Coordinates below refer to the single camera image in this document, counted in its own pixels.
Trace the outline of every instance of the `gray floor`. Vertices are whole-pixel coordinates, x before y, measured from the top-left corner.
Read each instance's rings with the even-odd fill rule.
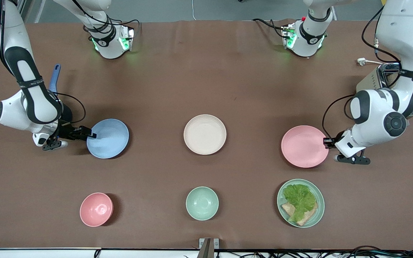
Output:
[[[29,0],[26,23],[77,23],[68,10],[52,0]],[[380,0],[360,0],[335,7],[339,20],[369,20],[382,6]],[[244,21],[254,18],[282,20],[307,14],[303,0],[194,0],[197,20]],[[191,21],[191,0],[113,0],[111,18],[148,22]]]

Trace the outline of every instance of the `green plate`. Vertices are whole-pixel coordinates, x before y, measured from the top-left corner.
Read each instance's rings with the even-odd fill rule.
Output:
[[[288,201],[286,200],[285,196],[283,195],[283,190],[289,186],[289,185],[304,185],[308,186],[308,189],[315,195],[315,199],[318,202],[318,209],[315,211],[315,214],[307,221],[305,224],[301,227],[299,226],[296,222],[289,222],[290,216],[285,212],[285,210],[281,207],[282,204],[287,203]],[[298,228],[309,228],[317,224],[321,218],[323,217],[324,214],[324,198],[323,195],[321,194],[321,191],[316,187],[313,183],[304,180],[304,179],[292,179],[289,180],[288,182],[284,183],[280,191],[278,191],[277,194],[277,206],[278,210],[280,211],[281,216],[291,225],[294,227]]]
[[[199,186],[187,195],[186,209],[194,219],[209,220],[216,214],[218,208],[218,195],[211,188]]]

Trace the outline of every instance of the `brown table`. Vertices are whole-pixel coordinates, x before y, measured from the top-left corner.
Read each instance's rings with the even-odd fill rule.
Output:
[[[40,73],[48,81],[62,64],[58,90],[85,104],[82,125],[120,119],[132,139],[120,157],[100,160],[84,142],[43,152],[29,132],[0,125],[0,247],[190,248],[212,236],[223,248],[413,249],[413,118],[402,137],[366,150],[369,166],[335,163],[331,150],[319,167],[300,169],[280,154],[288,129],[321,128],[326,107],[375,68],[355,63],[374,58],[361,42],[364,25],[334,21],[307,59],[250,21],[145,23],[134,52],[116,60],[100,57],[80,24],[28,25]],[[16,91],[0,63],[0,100]],[[326,118],[331,134],[352,126],[342,108]],[[185,124],[203,113],[228,130],[211,156],[194,154],[182,139]],[[292,178],[324,195],[324,217],[312,228],[289,226],[277,211],[276,193]],[[196,186],[219,195],[209,221],[185,210]],[[90,228],[79,206],[97,191],[112,194],[116,212],[107,226]]]

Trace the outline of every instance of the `blue brush handle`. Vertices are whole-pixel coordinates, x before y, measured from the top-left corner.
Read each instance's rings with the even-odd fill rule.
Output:
[[[56,64],[54,66],[54,70],[52,72],[51,83],[49,84],[49,90],[52,92],[57,92],[57,80],[58,76],[60,75],[60,69],[62,66],[60,64]]]

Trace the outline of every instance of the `green lettuce leaf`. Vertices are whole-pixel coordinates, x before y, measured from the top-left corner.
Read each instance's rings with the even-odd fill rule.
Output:
[[[283,190],[283,195],[295,207],[295,212],[290,217],[292,222],[302,220],[304,213],[311,211],[316,203],[315,196],[304,185],[289,185]]]

